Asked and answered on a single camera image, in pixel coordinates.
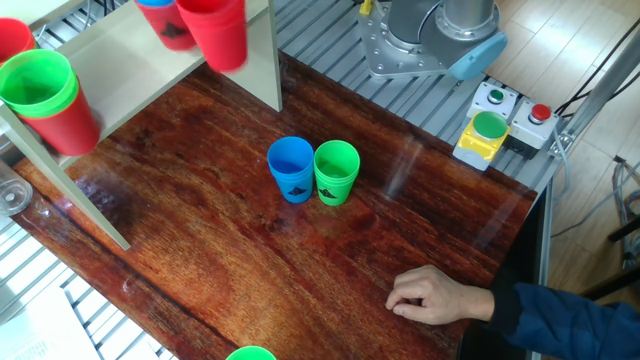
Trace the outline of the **person's bare hand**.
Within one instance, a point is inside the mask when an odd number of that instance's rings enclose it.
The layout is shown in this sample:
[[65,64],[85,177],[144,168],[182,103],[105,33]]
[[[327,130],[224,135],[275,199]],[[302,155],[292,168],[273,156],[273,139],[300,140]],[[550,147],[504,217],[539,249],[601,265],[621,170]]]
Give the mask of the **person's bare hand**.
[[488,322],[495,310],[493,294],[461,284],[433,265],[409,270],[394,280],[385,307],[394,314],[427,325],[462,319]]

